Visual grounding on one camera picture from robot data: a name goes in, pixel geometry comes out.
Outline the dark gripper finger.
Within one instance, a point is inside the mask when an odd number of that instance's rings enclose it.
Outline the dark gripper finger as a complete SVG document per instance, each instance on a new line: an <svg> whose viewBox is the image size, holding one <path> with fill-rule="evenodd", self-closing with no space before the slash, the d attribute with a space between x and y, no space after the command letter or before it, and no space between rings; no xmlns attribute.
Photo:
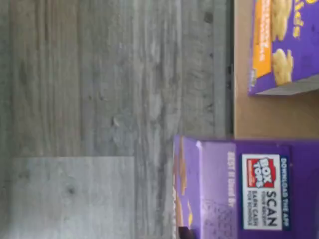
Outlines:
<svg viewBox="0 0 319 239"><path fill-rule="evenodd" d="M195 232L188 227L178 227L178 235L180 239L195 239Z"/></svg>

